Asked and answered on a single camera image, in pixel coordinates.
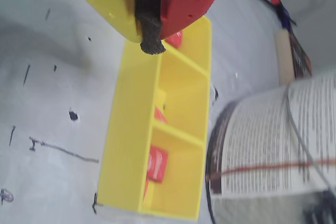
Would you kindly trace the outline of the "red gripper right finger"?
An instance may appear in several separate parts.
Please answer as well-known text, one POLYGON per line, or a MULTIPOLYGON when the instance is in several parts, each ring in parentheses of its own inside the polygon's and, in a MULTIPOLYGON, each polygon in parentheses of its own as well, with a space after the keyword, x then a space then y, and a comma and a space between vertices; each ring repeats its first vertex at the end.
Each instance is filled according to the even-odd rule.
POLYGON ((162 40, 183 30, 207 13, 215 0, 134 0, 135 17, 142 30, 141 50, 165 52, 162 40))

